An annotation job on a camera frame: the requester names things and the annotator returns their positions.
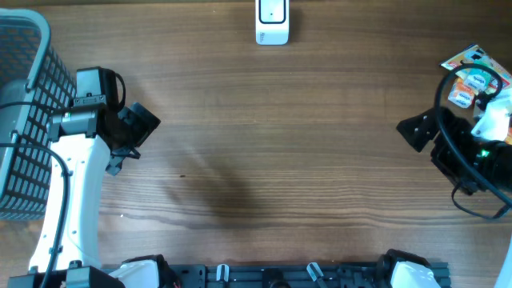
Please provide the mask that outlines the small teal box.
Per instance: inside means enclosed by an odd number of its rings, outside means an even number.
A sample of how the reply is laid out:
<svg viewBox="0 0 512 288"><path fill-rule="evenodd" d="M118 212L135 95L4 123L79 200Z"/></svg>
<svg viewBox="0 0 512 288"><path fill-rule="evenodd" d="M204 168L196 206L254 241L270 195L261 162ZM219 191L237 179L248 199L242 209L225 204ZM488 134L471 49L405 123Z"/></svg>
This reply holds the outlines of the small teal box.
<svg viewBox="0 0 512 288"><path fill-rule="evenodd" d="M477 92L484 92L490 83L491 75L481 69L471 68L465 77L463 84Z"/></svg>

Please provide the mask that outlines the blue yellow snack bag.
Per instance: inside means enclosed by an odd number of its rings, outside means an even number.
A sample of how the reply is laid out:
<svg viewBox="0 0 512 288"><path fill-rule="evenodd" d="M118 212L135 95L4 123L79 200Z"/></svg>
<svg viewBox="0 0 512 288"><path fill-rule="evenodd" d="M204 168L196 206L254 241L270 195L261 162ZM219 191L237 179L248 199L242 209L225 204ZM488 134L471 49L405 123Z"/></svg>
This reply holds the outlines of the blue yellow snack bag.
<svg viewBox="0 0 512 288"><path fill-rule="evenodd" d="M440 64L440 66L446 68L447 70L452 70L464 64L479 64L491 68L500 75L502 79L502 89L506 90L510 88L511 74L491 56L489 56L488 53L484 51L484 49L476 44L468 46L464 51L456 54L452 58L445 60ZM456 75L464 81L468 72L469 69L460 70L456 73ZM490 83L485 92L492 94L496 91L497 88L498 80L491 75Z"/></svg>

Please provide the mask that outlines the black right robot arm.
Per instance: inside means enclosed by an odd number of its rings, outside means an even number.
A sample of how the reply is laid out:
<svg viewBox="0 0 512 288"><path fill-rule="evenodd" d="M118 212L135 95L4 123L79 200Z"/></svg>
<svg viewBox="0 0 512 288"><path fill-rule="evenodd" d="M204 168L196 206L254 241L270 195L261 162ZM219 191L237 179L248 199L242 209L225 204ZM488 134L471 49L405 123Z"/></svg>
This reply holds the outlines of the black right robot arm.
<svg viewBox="0 0 512 288"><path fill-rule="evenodd" d="M472 125L445 107L400 121L397 131L417 151L430 141L432 163L454 186L450 199L460 211L486 221L511 213L511 145L472 135ZM378 263L386 287L440 287L434 264L389 250Z"/></svg>

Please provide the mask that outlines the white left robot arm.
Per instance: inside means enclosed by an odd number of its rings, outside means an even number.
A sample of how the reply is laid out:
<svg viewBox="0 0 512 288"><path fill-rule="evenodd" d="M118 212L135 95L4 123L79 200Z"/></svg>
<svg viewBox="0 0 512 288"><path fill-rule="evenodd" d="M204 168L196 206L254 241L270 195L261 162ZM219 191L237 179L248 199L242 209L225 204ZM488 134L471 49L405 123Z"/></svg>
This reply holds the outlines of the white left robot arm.
<svg viewBox="0 0 512 288"><path fill-rule="evenodd" d="M77 94L67 108L53 108L47 124L52 158L50 191L41 236L29 271L10 287L180 287L160 254L102 270L98 214L104 174L116 175L126 158L158 127L142 105L126 106L122 76L102 67L77 72Z"/></svg>

